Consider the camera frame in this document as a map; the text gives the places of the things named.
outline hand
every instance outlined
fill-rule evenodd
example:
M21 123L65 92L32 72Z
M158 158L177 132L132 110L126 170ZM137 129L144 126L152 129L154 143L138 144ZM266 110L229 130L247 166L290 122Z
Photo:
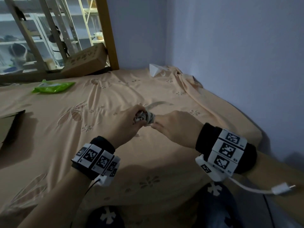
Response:
M161 132L171 141L195 149L203 125L188 112L173 111L165 115L156 115L151 127Z
M145 120L133 124L133 119L139 111L146 112L146 109L141 105L135 105L127 110L120 111L111 129L103 135L115 149L130 141L137 134L138 130L147 124Z

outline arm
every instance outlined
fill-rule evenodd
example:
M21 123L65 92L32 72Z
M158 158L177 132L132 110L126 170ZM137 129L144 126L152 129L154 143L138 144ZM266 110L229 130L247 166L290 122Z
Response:
M133 125L134 116L138 111L145 111L145 108L135 105L120 112L112 123L111 130L103 136L115 149L131 140L146 124L146 121L140 121ZM90 183L91 180L86 175L72 168L18 228L70 227Z
M156 115L151 127L164 134L171 141L195 149L203 125L187 112L173 111L166 115ZM255 166L250 171L245 172L243 176L246 176L263 190L269 190L283 182L295 184L297 187L294 192L283 196L272 196L272 199L295 220L304 225L304 190L301 188L304 185L303 172L257 151Z

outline forearm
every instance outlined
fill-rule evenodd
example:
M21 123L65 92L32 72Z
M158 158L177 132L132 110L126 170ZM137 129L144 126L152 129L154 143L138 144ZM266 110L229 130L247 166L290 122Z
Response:
M261 189L270 189L283 182L295 184L296 188L294 188L294 192L281 196L272 196L272 199L292 218L301 225L304 225L303 172L258 151L256 165L252 170L245 173L244 176Z
M69 227L90 183L87 176L71 169L18 228Z

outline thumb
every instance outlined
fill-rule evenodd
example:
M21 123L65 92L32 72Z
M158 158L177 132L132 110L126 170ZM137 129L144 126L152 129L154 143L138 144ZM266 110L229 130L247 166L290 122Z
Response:
M161 124L157 123L157 122L153 123L153 124L151 125L151 127L152 127L153 129L157 130L158 132L161 132L161 133L164 132L164 127L163 127Z
M141 120L141 121L135 123L135 127L137 130L139 130L141 127L145 126L146 124L147 124L146 120Z

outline person's left hand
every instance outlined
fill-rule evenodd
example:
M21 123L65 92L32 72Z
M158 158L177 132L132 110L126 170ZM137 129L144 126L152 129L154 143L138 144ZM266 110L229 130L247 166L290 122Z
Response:
M111 129L103 135L115 149L130 141L137 134L138 130L147 124L144 120L133 124L133 119L139 111L146 112L146 109L141 105L135 105L129 109L120 111Z

